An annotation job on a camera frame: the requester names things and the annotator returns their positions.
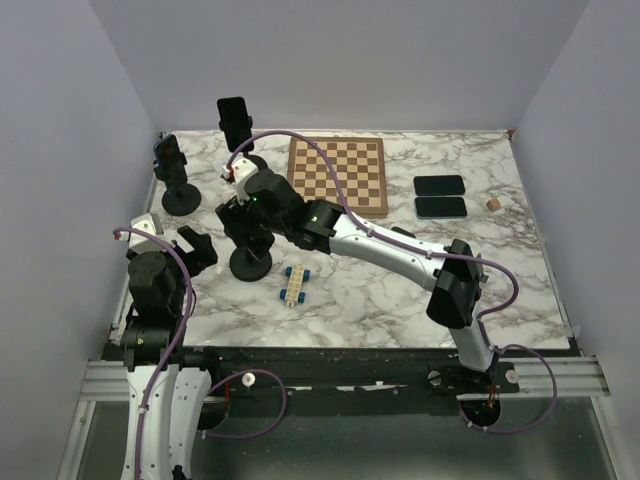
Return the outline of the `black stand for pink phone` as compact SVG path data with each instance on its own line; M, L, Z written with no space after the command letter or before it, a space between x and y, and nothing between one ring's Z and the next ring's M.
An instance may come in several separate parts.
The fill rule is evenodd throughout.
M229 259L231 274L243 282L256 282L263 279L272 268L272 256L267 252L255 257L247 247L235 248Z

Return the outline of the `black stand with blue phone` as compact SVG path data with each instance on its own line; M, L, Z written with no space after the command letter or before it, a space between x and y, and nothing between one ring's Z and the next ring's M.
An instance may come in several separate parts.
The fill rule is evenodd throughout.
M163 209L172 216L186 216L193 213L201 203L200 190L188 182L186 157L177 155L156 156L154 173L165 185L161 198Z

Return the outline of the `blue phone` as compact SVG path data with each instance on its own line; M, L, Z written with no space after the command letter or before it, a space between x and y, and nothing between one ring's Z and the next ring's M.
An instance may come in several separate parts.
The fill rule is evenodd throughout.
M182 184L187 182L186 156L181 151L177 137L169 134L153 148L156 178L165 183Z

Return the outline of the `teal phone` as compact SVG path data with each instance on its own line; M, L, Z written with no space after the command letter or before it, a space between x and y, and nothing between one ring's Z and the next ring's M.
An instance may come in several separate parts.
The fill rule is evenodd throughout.
M417 197L414 200L416 216L420 219L456 219L467 216L461 197Z

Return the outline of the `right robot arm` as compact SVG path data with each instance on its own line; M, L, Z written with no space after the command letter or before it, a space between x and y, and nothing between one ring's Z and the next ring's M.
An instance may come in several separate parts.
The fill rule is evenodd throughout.
M482 270L469 245L423 242L374 225L336 203L305 200L283 176L268 168L232 167L223 179L235 194L216 213L235 249L230 270L243 282L271 270L276 236L306 251L351 257L396 273L431 294L427 316L446 327L458 349L460 379L480 392L496 380L495 354L475 311Z

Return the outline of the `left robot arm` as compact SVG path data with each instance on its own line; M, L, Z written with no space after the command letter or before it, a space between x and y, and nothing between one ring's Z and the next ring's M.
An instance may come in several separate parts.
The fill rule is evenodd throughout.
M200 410L222 372L210 355L183 346L195 305L191 280L218 261L211 238L188 226L164 230L132 221L128 243L132 305L120 339L128 385L124 479L189 479Z

